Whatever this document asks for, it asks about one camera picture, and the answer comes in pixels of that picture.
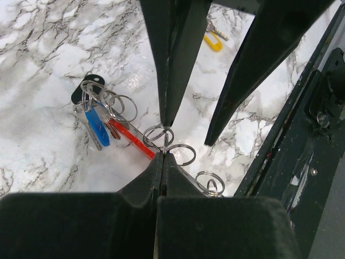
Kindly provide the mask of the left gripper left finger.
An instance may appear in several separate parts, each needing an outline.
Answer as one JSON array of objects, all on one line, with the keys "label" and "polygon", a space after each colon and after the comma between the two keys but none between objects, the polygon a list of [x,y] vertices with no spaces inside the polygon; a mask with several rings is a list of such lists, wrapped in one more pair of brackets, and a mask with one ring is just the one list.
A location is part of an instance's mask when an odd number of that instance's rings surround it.
[{"label": "left gripper left finger", "polygon": [[164,156],[115,193],[1,199],[1,258],[153,258]]}]

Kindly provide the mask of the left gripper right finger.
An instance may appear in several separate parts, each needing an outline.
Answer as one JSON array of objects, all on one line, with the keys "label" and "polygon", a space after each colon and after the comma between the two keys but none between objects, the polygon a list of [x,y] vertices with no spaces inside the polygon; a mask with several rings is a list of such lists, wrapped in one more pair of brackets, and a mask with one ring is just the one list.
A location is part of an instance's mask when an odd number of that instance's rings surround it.
[{"label": "left gripper right finger", "polygon": [[173,181],[171,154],[157,153],[159,258],[300,258],[290,219],[268,197],[206,197]]}]

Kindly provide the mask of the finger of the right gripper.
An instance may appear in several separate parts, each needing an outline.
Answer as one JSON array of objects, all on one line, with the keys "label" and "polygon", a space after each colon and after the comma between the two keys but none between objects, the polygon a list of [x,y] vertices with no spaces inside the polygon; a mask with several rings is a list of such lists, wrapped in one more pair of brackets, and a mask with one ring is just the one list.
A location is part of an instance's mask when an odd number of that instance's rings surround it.
[{"label": "finger of the right gripper", "polygon": [[262,1],[230,66],[205,145],[212,146],[238,106],[296,49],[333,1]]},{"label": "finger of the right gripper", "polygon": [[172,126],[194,67],[211,1],[140,0],[154,57],[160,121]]}]

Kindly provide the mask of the yellow tagged key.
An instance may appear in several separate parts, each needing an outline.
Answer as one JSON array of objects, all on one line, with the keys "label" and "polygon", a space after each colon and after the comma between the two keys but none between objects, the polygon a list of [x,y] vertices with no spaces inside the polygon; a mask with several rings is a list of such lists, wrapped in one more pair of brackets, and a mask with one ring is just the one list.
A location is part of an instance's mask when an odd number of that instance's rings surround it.
[{"label": "yellow tagged key", "polygon": [[207,26],[204,34],[204,41],[214,52],[220,52],[223,48],[222,40],[228,41],[229,37],[218,30],[212,20],[206,19]]}]

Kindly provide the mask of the red keyring with keys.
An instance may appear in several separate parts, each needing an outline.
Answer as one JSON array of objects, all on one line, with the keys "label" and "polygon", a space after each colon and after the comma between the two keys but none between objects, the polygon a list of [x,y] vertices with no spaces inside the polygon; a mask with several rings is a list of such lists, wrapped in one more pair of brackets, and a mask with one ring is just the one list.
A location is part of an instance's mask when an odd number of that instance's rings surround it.
[{"label": "red keyring with keys", "polygon": [[132,125],[132,120],[123,117],[126,109],[124,100],[127,99],[132,103],[133,99],[123,94],[117,94],[102,85],[98,85],[101,87],[100,93],[95,94],[92,91],[93,85],[91,83],[91,88],[84,90],[82,101],[79,104],[73,104],[73,111],[84,124],[97,150],[102,150],[104,146],[96,139],[86,118],[85,112],[90,109],[89,105],[95,108],[108,133],[109,140],[110,138],[119,140],[121,137],[125,137],[149,159],[153,159],[158,152],[168,153],[177,148],[185,148],[196,154],[195,149],[187,144],[175,144],[174,132],[169,127],[158,124],[140,132]]}]

